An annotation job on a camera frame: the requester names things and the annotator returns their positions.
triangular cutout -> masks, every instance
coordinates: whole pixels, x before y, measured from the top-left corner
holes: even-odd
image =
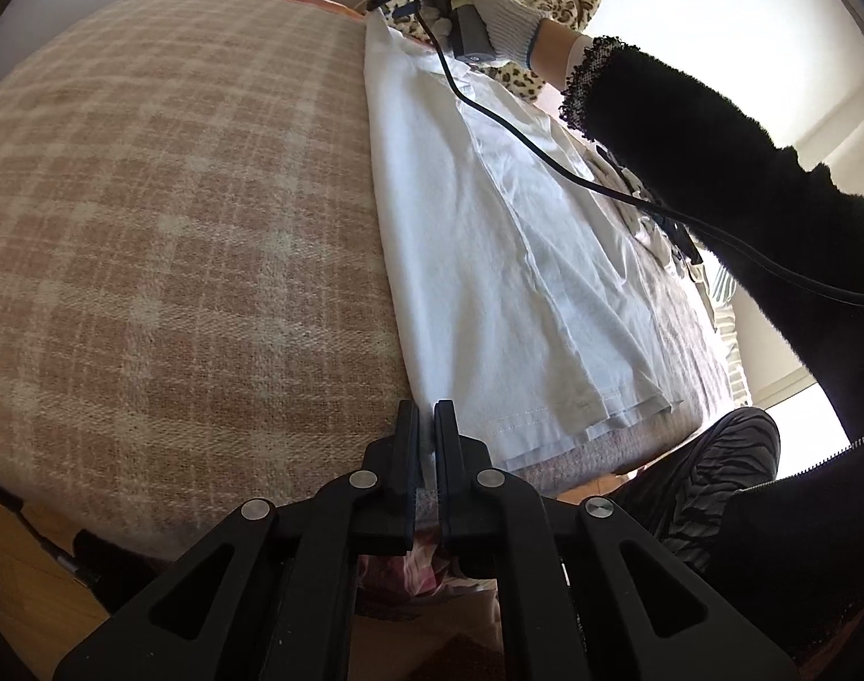
[[[671,637],[706,620],[706,607],[647,551],[631,540],[619,549],[658,637]]]
[[[186,640],[202,632],[217,588],[233,557],[233,545],[224,544],[190,571],[149,612],[152,625]]]

knit glove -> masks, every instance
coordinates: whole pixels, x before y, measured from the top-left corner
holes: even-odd
[[[470,0],[485,22],[485,30],[497,58],[506,58],[529,69],[530,52],[539,32],[539,23],[546,17],[530,10],[517,0]],[[443,34],[442,25],[432,28],[436,36]]]

person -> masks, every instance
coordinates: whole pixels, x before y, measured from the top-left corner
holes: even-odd
[[[728,99],[635,46],[591,39],[514,0],[470,1],[497,57],[562,90],[567,125],[605,145],[658,201],[806,277],[864,293],[864,197],[840,193],[827,167],[804,171],[794,148],[776,148]],[[433,31],[447,35],[447,24]],[[824,388],[853,447],[774,481],[774,421],[745,407],[611,497],[808,673],[860,669],[864,306],[792,286],[696,234]]]

zipper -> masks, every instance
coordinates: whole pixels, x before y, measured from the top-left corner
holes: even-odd
[[[810,468],[805,468],[805,469],[803,469],[803,471],[798,471],[798,473],[792,474],[790,476],[786,476],[785,478],[779,478],[778,480],[774,480],[774,481],[765,481],[762,484],[757,484],[755,486],[748,486],[747,489],[738,489],[738,493],[744,494],[745,492],[748,492],[748,491],[756,491],[757,489],[766,489],[767,486],[774,486],[776,484],[783,484],[786,481],[795,480],[796,478],[799,478],[799,477],[802,477],[806,474],[809,474],[811,471],[816,471],[816,469],[820,468],[820,466],[824,466],[825,464],[829,463],[830,461],[837,459],[839,456],[843,456],[844,454],[848,453],[849,451],[857,450],[858,448],[862,448],[863,446],[864,446],[864,437],[854,441],[850,445],[847,445],[846,448],[843,448],[842,450],[839,450],[839,451],[833,453],[830,457],[828,457],[828,459],[823,459],[819,463],[813,464],[813,466],[810,466]]]

black sleeve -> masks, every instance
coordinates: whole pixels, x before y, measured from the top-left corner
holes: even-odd
[[[787,268],[864,292],[864,197],[722,95],[616,39],[598,38],[565,90],[562,117],[598,140],[662,203],[750,243]],[[864,435],[864,308],[780,280],[701,237],[826,391],[849,439]]]

